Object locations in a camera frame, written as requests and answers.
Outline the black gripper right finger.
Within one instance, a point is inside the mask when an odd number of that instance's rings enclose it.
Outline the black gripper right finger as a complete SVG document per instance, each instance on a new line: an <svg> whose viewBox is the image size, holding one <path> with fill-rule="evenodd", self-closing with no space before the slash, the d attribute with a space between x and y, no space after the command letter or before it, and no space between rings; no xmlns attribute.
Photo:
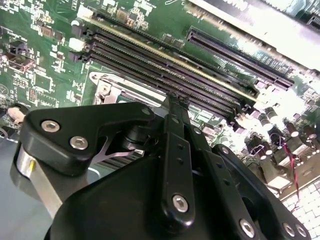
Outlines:
<svg viewBox="0 0 320 240"><path fill-rule="evenodd" d="M203 175L205 212L217 224L217 240L309 240L305 226L228 148L210 148L191 125L189 100L177 97L175 110L184 123L195 164Z"/></svg>

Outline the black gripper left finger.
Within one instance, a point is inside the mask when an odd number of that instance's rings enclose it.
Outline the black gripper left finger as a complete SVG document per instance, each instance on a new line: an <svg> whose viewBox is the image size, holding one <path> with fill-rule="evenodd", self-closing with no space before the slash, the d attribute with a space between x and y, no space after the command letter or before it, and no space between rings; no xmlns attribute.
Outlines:
<svg viewBox="0 0 320 240"><path fill-rule="evenodd" d="M188 109L187 99L169 94L156 108L128 102L32 111L22 124L17 169L54 217L88 185L91 164L143 150L160 164L156 215L187 228L195 219Z"/></svg>

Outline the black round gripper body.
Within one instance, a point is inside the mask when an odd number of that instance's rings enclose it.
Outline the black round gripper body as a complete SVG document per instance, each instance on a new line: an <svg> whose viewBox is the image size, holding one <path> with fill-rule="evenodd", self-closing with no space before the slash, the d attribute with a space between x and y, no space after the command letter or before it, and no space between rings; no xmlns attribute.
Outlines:
<svg viewBox="0 0 320 240"><path fill-rule="evenodd" d="M193 174L195 219L186 229L164 217L157 193L158 159L145 158L77 191L59 208L50 240L217 240L206 213L203 175Z"/></svg>

